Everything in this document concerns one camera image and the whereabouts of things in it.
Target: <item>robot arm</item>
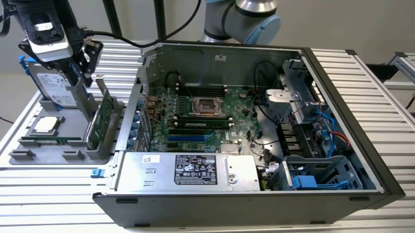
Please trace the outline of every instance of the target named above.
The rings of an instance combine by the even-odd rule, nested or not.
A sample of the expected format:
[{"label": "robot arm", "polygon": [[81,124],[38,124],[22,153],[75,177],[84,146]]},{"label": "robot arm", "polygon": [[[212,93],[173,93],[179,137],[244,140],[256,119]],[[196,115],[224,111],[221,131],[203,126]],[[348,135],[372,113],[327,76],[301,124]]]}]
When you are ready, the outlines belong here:
[{"label": "robot arm", "polygon": [[9,17],[14,16],[25,33],[18,48],[46,69],[64,75],[85,119],[92,120],[97,105],[85,91],[92,84],[103,43],[87,39],[85,29],[76,23],[68,0],[1,0],[2,30],[9,30]]},{"label": "robot arm", "polygon": [[280,28],[276,0],[207,0],[201,41],[269,44]]}]

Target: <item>power supply label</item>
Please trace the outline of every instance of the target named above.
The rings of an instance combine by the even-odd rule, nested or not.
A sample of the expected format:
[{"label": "power supply label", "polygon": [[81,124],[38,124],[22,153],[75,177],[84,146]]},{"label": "power supply label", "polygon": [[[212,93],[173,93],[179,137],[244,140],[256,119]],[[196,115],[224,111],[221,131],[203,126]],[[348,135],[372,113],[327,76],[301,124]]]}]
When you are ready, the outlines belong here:
[{"label": "power supply label", "polygon": [[215,155],[176,155],[175,183],[179,185],[217,184]]}]

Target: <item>sticker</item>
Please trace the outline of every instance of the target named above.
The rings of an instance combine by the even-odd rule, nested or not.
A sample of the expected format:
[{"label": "sticker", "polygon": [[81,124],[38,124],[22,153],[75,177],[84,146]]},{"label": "sticker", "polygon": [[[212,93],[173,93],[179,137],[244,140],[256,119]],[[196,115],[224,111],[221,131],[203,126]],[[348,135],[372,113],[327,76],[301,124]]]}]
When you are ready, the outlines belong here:
[{"label": "sticker", "polygon": [[62,107],[76,106],[72,93],[65,86],[68,81],[58,74],[38,73],[38,80],[50,100]]},{"label": "sticker", "polygon": [[175,183],[179,185],[217,184],[215,155],[176,155]]},{"label": "sticker", "polygon": [[57,145],[57,141],[54,140],[36,140],[36,142],[41,145]]},{"label": "sticker", "polygon": [[160,155],[157,154],[143,155],[141,163],[148,164],[148,163],[159,163],[159,162],[160,162]]},{"label": "sticker", "polygon": [[185,126],[207,126],[207,124],[203,124],[203,123],[185,123]]},{"label": "sticker", "polygon": [[227,56],[224,56],[224,55],[215,55],[215,61],[225,62],[227,61]]}]

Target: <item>warning label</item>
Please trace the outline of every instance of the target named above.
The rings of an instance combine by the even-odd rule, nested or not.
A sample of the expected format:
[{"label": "warning label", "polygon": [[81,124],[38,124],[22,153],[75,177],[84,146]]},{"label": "warning label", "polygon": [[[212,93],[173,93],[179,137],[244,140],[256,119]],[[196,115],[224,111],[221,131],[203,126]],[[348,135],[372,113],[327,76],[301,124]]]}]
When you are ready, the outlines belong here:
[{"label": "warning label", "polygon": [[176,155],[175,167],[176,184],[217,184],[215,155]]},{"label": "warning label", "polygon": [[62,107],[76,106],[72,93],[66,90],[68,81],[58,74],[37,74],[50,100]]}]

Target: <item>black pole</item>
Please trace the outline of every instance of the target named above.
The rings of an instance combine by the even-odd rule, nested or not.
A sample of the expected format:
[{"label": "black pole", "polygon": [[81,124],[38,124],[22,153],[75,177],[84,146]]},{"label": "black pole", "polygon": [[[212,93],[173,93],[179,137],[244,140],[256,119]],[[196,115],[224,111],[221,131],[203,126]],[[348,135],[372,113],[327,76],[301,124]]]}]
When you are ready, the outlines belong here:
[{"label": "black pole", "polygon": [[121,26],[117,20],[115,1],[113,0],[103,0],[107,18],[109,22],[111,32],[119,36],[123,36]]},{"label": "black pole", "polygon": [[164,0],[155,0],[156,24],[159,39],[165,37]]}]

